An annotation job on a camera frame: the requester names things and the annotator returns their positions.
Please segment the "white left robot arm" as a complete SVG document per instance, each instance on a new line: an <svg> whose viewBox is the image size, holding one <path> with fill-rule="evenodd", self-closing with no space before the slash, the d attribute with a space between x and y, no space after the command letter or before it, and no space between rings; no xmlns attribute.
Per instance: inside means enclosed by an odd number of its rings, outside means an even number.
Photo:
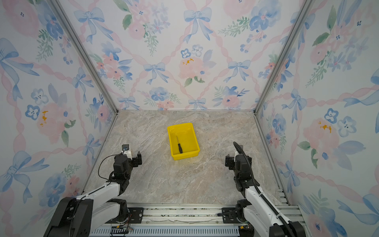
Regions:
<svg viewBox="0 0 379 237"><path fill-rule="evenodd" d="M121 199L129 186L133 168L142 165L142 155L136 157L123 150L114 155L113 171L104 185L77 197L63 198L44 233L46 237L88 237L108 222L128 232L128 225L141 223L143 208L129 208Z"/></svg>

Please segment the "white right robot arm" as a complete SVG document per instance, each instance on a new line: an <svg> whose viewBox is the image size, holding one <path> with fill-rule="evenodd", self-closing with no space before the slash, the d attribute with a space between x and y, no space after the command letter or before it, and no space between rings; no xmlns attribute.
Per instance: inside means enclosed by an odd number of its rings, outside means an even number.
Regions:
<svg viewBox="0 0 379 237"><path fill-rule="evenodd" d="M252 158L237 153L227 155L225 166L234 172L234 181L243 199L235 208L222 208L218 216L225 224L240 223L240 230L255 231L261 237L305 237L306 230L298 221L286 217L264 194L253 177Z"/></svg>

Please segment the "black handled screwdriver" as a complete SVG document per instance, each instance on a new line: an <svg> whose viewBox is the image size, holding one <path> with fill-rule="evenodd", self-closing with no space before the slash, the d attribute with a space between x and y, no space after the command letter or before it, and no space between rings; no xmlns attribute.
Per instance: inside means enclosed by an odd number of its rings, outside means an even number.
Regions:
<svg viewBox="0 0 379 237"><path fill-rule="evenodd" d="M179 137L176 136L176 139L177 139L177 145L178 145L179 153L182 154L183 153L183 148L182 148L181 143L179 141Z"/></svg>

